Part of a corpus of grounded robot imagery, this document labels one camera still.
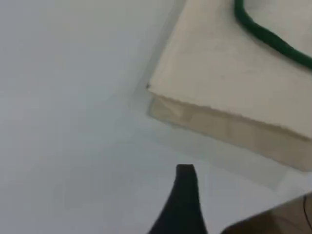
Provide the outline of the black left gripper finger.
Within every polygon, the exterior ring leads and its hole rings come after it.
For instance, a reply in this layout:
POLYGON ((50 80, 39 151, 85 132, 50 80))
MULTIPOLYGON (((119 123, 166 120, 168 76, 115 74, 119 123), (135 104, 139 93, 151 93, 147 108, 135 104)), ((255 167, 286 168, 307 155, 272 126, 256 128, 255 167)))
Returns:
POLYGON ((150 234, 206 234, 198 179, 192 164, 178 164, 169 197, 150 234))

